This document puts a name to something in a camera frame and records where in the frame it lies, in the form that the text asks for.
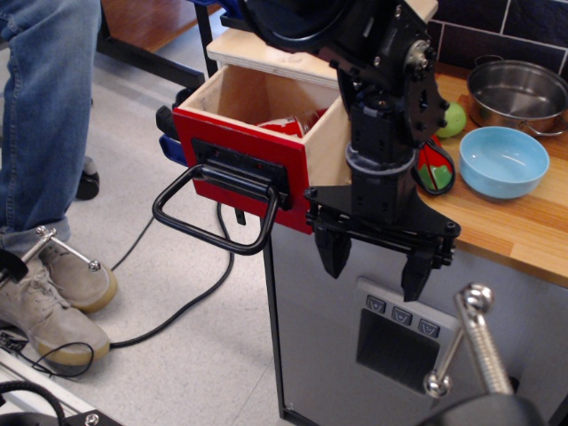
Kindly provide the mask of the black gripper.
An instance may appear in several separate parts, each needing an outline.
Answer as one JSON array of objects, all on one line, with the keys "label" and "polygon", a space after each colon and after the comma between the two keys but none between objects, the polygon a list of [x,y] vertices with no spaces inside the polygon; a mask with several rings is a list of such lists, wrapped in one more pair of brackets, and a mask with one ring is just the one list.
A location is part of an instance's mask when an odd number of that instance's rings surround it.
[{"label": "black gripper", "polygon": [[380,161],[346,149],[350,185],[310,186],[307,222],[315,234],[325,271],[337,279],[356,239],[406,254],[401,287],[405,302],[417,301],[431,270],[454,260],[461,228],[425,204],[416,190],[413,168],[418,151],[399,161]]}]

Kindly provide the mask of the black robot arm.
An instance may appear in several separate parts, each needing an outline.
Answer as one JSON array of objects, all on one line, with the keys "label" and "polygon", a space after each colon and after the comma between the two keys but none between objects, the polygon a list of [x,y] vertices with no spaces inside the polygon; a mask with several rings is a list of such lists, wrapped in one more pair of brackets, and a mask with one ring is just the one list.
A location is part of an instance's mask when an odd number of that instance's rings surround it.
[{"label": "black robot arm", "polygon": [[430,273],[452,262],[461,231],[417,191],[420,152],[449,107],[426,23],[404,1],[241,1],[238,8],[271,47],[310,53],[336,71],[351,123],[351,183],[304,193],[327,273],[341,274],[355,239],[401,251],[404,298],[417,300]]}]

